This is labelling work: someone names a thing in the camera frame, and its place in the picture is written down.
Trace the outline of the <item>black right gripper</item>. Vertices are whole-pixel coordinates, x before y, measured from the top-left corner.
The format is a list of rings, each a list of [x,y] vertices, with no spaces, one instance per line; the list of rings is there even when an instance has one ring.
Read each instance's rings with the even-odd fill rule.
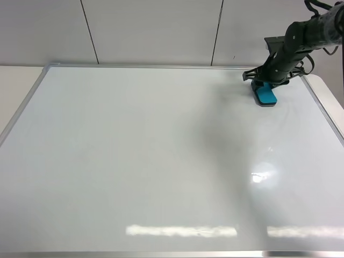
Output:
[[[263,83],[269,83],[274,87],[285,85],[292,78],[306,75],[303,67],[304,58],[306,58],[306,52],[278,51],[275,55],[270,55],[263,65],[243,72],[242,78],[244,81],[252,80],[258,85]]]

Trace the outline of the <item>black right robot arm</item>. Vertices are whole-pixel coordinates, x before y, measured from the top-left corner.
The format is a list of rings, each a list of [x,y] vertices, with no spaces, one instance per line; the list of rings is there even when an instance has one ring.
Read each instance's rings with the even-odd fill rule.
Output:
[[[243,80],[252,80],[262,86],[285,85],[297,76],[307,75],[303,60],[307,58],[312,67],[310,53],[326,47],[338,47],[343,39],[343,2],[334,6],[320,1],[305,1],[314,15],[307,21],[295,21],[284,36],[265,38],[269,56],[265,63],[243,73]]]

